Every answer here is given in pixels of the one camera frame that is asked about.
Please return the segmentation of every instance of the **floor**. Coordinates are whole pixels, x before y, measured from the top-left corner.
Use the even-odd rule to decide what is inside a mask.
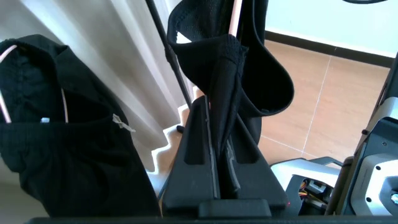
[[[354,153],[389,69],[271,41],[265,45],[295,86],[292,104],[262,119],[259,149],[267,162],[323,156],[343,162]],[[202,95],[200,90],[195,94]],[[182,124],[188,114],[180,108]],[[167,176],[181,139],[175,127],[165,135],[169,145],[152,153],[157,177]]]

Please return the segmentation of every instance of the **clothes rack pole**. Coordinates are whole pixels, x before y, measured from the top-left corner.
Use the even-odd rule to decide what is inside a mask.
[[[191,104],[192,104],[191,98],[188,94],[187,87],[185,86],[185,84],[183,82],[181,72],[180,72],[180,67],[177,62],[177,56],[173,52],[170,45],[167,43],[166,33],[164,31],[162,22],[160,20],[159,13],[157,12],[156,5],[153,0],[146,0],[146,3],[148,5],[149,12],[152,16],[152,19],[155,22],[155,26],[160,35],[160,39],[162,40],[163,46],[165,48],[166,59],[169,62],[170,66],[172,67],[172,70],[173,70],[175,77],[178,81],[178,85],[180,85],[182,95],[184,96],[185,101],[187,102],[188,108],[191,109]]]

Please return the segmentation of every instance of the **curtain fold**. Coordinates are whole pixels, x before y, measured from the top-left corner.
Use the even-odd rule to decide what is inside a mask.
[[[155,1],[165,29],[178,2]],[[163,129],[180,122],[177,108],[185,101],[145,1],[20,0],[1,5],[0,40],[42,34],[69,45],[115,95],[136,130],[132,138],[142,162],[154,170],[151,151],[167,144]],[[193,96],[192,84],[184,81]]]

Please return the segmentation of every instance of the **black cloth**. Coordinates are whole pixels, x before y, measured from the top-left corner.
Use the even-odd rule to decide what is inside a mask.
[[[112,122],[127,119],[109,90],[66,45],[32,35],[1,42],[0,52],[14,44],[0,63],[12,119],[0,116],[0,153],[22,189],[51,217],[160,215],[130,132]]]
[[[220,157],[237,116],[258,143],[261,116],[286,109],[292,80],[264,47],[266,0],[244,0],[238,38],[228,34],[233,0],[183,0],[169,17],[167,40],[184,74],[210,99],[211,135]],[[178,44],[180,32],[191,43]]]

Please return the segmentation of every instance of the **black baseboard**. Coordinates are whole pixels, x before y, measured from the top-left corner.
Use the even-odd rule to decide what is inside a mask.
[[[320,52],[323,54],[333,55],[336,57],[347,58],[358,62],[369,63],[372,65],[378,65],[382,67],[390,68],[394,58],[380,56],[376,54],[370,54],[366,52],[360,52],[357,50],[345,49],[342,47],[335,47],[328,44],[322,44],[310,40],[301,39],[298,37],[291,37],[283,34],[277,34],[275,32],[266,31],[266,39],[281,44],[287,44],[294,47],[300,47],[307,50]]]

